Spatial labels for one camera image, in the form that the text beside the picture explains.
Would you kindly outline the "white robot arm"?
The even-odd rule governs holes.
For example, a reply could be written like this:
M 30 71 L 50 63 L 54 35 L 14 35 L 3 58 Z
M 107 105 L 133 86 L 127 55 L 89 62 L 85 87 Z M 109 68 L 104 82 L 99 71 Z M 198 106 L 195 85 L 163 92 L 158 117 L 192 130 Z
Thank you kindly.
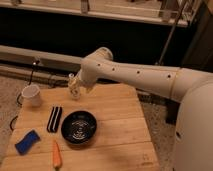
M 174 171 L 213 171 L 213 73 L 118 63 L 110 49 L 100 47 L 81 60 L 81 68 L 68 87 L 90 90 L 100 78 L 178 102 Z

